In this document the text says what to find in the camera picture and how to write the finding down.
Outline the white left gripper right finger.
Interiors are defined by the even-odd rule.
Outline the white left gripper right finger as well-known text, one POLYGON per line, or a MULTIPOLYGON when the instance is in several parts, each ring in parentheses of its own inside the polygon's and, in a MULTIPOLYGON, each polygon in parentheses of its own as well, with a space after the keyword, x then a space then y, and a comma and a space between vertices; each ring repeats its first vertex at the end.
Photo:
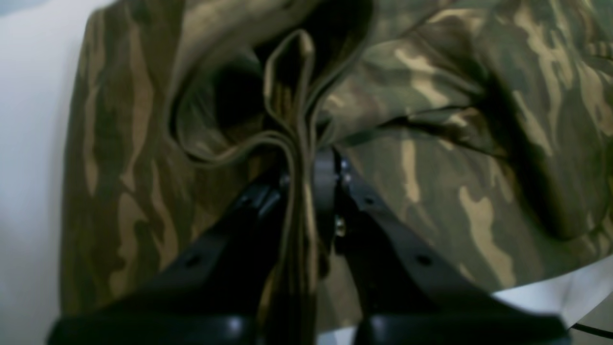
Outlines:
POLYGON ((346 258, 362 320, 355 345, 569 345, 560 317, 503 303, 407 227, 336 150, 316 154, 316 218, 346 258))

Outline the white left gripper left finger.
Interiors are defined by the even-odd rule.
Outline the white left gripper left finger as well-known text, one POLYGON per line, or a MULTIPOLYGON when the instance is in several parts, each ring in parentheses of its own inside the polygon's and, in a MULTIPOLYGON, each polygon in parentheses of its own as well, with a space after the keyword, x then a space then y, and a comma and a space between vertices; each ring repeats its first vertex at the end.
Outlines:
POLYGON ((279 256, 288 174, 272 168, 135 292, 63 317, 49 345, 264 345, 258 308, 279 256))

